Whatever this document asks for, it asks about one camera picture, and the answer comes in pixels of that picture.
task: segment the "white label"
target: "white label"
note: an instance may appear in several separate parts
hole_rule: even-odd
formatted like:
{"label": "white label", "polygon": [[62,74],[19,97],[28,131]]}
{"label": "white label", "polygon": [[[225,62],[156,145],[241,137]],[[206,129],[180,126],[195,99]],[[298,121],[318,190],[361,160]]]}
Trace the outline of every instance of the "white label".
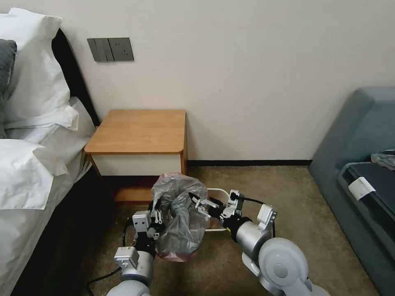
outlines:
{"label": "white label", "polygon": [[356,200],[360,200],[365,195],[376,191],[372,185],[365,179],[365,177],[359,177],[349,185],[349,190],[353,194]]}

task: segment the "gray pillow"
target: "gray pillow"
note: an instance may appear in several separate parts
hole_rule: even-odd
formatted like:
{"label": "gray pillow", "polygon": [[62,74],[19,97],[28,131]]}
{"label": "gray pillow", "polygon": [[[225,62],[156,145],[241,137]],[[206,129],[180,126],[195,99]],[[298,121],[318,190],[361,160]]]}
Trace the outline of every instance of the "gray pillow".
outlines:
{"label": "gray pillow", "polygon": [[0,139],[5,138],[4,106],[9,97],[8,86],[14,69],[15,57],[15,41],[0,39]]}

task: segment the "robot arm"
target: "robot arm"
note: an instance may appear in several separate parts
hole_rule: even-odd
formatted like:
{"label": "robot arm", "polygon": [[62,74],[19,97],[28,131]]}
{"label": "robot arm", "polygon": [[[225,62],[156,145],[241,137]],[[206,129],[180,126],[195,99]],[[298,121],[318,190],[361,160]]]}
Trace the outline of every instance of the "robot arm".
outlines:
{"label": "robot arm", "polygon": [[230,192],[228,207],[211,199],[218,207],[208,209],[228,229],[242,250],[242,261],[259,279],[261,285],[275,296],[329,296],[308,278],[308,265],[302,250],[285,238],[272,238],[270,229],[276,217],[271,205],[262,204],[258,224],[242,217],[243,201],[248,200],[236,190]]}
{"label": "robot arm", "polygon": [[[306,257],[301,249],[285,238],[272,238],[270,229],[276,217],[271,205],[262,204],[258,224],[242,217],[245,198],[232,190],[228,205],[219,200],[200,199],[189,194],[196,209],[207,217],[216,217],[228,229],[232,239],[242,248],[242,261],[259,279],[261,285],[274,296],[329,296],[327,291],[311,283]],[[139,211],[132,222],[137,239],[134,247],[120,247],[115,261],[121,268],[121,283],[107,296],[149,296],[153,274],[155,240],[164,229],[160,205],[150,211]]]}
{"label": "robot arm", "polygon": [[114,260],[121,268],[121,283],[107,296],[150,296],[149,285],[153,275],[155,240],[164,229],[162,212],[158,209],[136,212],[131,222],[136,229],[134,247],[119,247]]}

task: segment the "trash bag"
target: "trash bag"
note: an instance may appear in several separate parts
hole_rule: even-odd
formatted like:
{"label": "trash bag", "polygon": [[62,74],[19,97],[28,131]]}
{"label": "trash bag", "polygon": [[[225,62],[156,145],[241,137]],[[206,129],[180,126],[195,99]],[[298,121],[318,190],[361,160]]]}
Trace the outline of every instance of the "trash bag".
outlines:
{"label": "trash bag", "polygon": [[193,206],[188,193],[207,199],[207,188],[198,179],[180,173],[161,175],[152,189],[153,207],[160,199],[166,229],[157,239],[159,257],[185,262],[200,246],[206,226],[205,216]]}

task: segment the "black cable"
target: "black cable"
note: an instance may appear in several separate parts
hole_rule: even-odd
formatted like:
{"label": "black cable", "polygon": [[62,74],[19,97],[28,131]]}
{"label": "black cable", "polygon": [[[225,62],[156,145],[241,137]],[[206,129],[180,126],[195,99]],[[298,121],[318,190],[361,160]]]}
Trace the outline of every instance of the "black cable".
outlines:
{"label": "black cable", "polygon": [[251,198],[248,198],[248,197],[238,197],[238,196],[236,196],[235,198],[236,199],[243,199],[243,200],[247,200],[247,201],[253,201],[253,202],[256,202],[258,204],[265,204],[263,201],[259,201],[257,199],[251,199]]}
{"label": "black cable", "polygon": [[104,276],[97,277],[97,278],[95,278],[95,279],[90,280],[89,282],[87,282],[85,288],[86,288],[86,291],[88,292],[89,296],[95,296],[95,295],[93,294],[92,290],[91,290],[91,287],[90,287],[91,284],[93,284],[94,282],[98,282],[98,281],[100,281],[100,280],[104,280],[105,278],[109,278],[110,276],[116,274],[116,273],[117,273],[118,271],[120,271],[120,270],[121,270],[121,268],[118,267],[116,270],[114,270],[114,271],[112,271],[112,272],[110,272],[110,273],[108,273],[108,274],[106,274],[106,275],[104,275]]}
{"label": "black cable", "polygon": [[[235,196],[235,198],[236,199],[247,200],[247,201],[253,201],[253,202],[256,202],[258,204],[265,204],[263,201],[259,201],[257,199],[251,199],[251,198],[248,198],[248,197]],[[272,237],[276,237],[276,226],[274,225],[274,221],[273,221],[273,224],[272,224]]]}
{"label": "black cable", "polygon": [[[130,221],[131,221],[130,218],[128,218],[128,221],[126,222],[125,227],[123,228],[123,232],[122,232],[122,247],[125,247],[125,246],[126,246],[126,230],[127,230],[128,227],[131,225],[131,224],[130,224]],[[93,294],[92,290],[91,290],[91,287],[90,287],[91,284],[93,284],[94,282],[98,282],[98,281],[104,280],[104,279],[106,279],[106,278],[109,278],[110,276],[116,274],[116,273],[117,273],[118,271],[120,271],[120,270],[121,270],[121,268],[118,267],[116,270],[114,270],[114,271],[112,271],[112,272],[110,272],[110,273],[108,273],[108,274],[106,274],[106,275],[103,275],[103,276],[101,276],[101,277],[97,277],[97,278],[94,278],[93,280],[88,281],[88,282],[86,283],[85,288],[86,288],[86,291],[88,292],[89,296],[95,296],[95,295]]]}
{"label": "black cable", "polygon": [[274,225],[274,221],[273,221],[273,224],[272,224],[272,238],[273,237],[276,237],[276,226]]}

